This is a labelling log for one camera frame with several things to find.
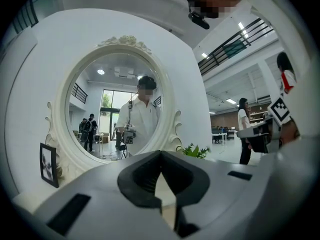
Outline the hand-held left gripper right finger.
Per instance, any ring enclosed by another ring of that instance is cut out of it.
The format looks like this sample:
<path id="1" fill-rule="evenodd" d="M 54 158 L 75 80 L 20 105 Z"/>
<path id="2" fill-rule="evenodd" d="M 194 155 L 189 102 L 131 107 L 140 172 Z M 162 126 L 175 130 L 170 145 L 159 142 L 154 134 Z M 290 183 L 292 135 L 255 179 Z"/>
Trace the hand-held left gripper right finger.
<path id="1" fill-rule="evenodd" d="M 256 220 L 274 155 L 257 166 L 161 152 L 161 172 L 176 197 L 173 230 L 163 240 L 261 240 Z"/>

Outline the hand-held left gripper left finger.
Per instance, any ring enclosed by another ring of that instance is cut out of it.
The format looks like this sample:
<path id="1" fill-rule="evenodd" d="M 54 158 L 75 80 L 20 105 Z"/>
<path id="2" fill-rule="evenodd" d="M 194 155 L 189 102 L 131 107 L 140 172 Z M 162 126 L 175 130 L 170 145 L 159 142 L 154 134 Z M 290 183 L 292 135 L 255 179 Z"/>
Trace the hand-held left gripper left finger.
<path id="1" fill-rule="evenodd" d="M 67 240 L 176 240 L 155 187 L 160 152 L 97 166 L 46 201 L 34 215 Z"/>

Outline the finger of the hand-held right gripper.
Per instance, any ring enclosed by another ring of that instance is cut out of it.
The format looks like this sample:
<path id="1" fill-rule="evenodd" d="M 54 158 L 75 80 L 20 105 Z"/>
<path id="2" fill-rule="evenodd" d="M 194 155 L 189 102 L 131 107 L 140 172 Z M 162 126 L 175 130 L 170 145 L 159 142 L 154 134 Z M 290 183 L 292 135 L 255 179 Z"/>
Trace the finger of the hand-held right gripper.
<path id="1" fill-rule="evenodd" d="M 238 138 L 252 138 L 254 136 L 254 129 L 245 128 L 243 130 L 239 130 L 236 135 Z"/>

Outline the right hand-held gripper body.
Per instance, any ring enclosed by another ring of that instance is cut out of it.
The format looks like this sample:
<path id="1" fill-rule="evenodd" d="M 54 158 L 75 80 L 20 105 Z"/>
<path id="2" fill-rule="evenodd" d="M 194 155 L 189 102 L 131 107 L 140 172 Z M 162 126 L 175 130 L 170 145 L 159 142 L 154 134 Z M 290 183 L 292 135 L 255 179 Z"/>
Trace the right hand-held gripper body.
<path id="1" fill-rule="evenodd" d="M 282 96 L 279 96 L 267 108 L 267 115 L 262 123 L 252 126 L 251 147 L 254 152 L 270 154 L 282 145 L 282 126 L 291 121 L 291 113 Z"/>

